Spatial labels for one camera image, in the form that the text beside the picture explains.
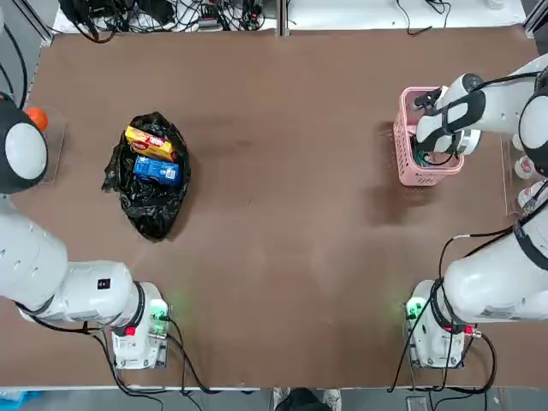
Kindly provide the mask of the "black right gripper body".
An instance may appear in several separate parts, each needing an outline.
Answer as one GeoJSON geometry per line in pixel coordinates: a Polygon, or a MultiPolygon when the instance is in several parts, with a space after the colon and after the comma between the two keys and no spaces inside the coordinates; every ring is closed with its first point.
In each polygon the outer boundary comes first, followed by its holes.
{"type": "Polygon", "coordinates": [[[436,141],[432,155],[434,157],[451,154],[459,156],[461,140],[461,133],[442,136],[436,141]]]}

